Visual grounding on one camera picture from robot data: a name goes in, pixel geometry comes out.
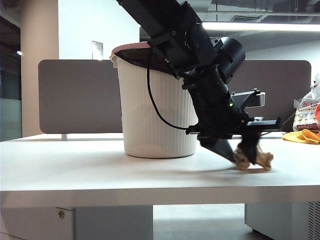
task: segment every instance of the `ceiling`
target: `ceiling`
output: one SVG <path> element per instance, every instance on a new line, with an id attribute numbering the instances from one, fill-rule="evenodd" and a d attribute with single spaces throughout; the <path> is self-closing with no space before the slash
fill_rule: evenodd
<path id="1" fill-rule="evenodd" d="M 203 22 L 256 22 L 280 24 L 320 24 L 320 0 L 189 0 Z M 216 31 L 212 39 L 236 38 L 245 50 L 254 51 L 320 41 L 319 32 Z M 141 40 L 146 33 L 140 30 Z"/>
<path id="2" fill-rule="evenodd" d="M 0 68 L 20 75 L 21 57 L 17 54 L 20 50 L 20 28 L 7 20 L 8 13 L 19 13 L 17 3 L 17 0 L 5 0 L 0 4 Z"/>

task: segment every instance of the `screw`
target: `screw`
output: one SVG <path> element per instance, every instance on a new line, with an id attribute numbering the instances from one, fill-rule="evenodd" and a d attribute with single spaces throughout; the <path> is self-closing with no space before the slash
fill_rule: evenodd
<path id="1" fill-rule="evenodd" d="M 58 212 L 58 218 L 64 219 L 65 218 L 65 213 L 63 211 Z"/>

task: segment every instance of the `white trash bin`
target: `white trash bin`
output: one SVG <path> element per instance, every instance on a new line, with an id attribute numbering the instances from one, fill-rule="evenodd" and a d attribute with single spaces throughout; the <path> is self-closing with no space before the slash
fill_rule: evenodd
<path id="1" fill-rule="evenodd" d="M 137 43 L 125 46 L 126 49 L 133 47 L 139 48 Z M 125 152 L 140 158 L 177 158 L 193 154 L 197 135 L 186 135 L 184 130 L 170 127 L 158 117 L 148 93 L 147 69 L 118 57 L 114 54 L 117 49 L 119 47 L 112 51 L 110 59 L 118 71 Z M 198 119 L 192 99 L 187 90 L 182 90 L 182 84 L 182 79 L 150 70 L 150 88 L 160 114 L 169 123 L 187 128 L 195 125 Z"/>

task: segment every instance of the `robotic arm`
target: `robotic arm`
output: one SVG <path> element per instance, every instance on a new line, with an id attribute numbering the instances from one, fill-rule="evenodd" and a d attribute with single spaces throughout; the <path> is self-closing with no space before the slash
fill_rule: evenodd
<path id="1" fill-rule="evenodd" d="M 228 89 L 234 71 L 245 60 L 235 39 L 212 42 L 188 2 L 176 0 L 117 0 L 150 36 L 152 51 L 163 58 L 176 78 L 183 78 L 198 117 L 186 134 L 197 134 L 201 145 L 234 162 L 227 139 L 242 135 L 240 148 L 255 164 L 261 132 L 280 129 L 280 119 L 254 121 L 245 112 L 260 91 L 232 95 Z"/>

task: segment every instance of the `gray floor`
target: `gray floor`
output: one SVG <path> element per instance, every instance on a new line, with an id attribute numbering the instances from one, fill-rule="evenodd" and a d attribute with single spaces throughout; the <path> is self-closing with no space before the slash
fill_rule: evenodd
<path id="1" fill-rule="evenodd" d="M 245 225 L 244 204 L 157 205 L 154 240 L 271 240 Z"/>

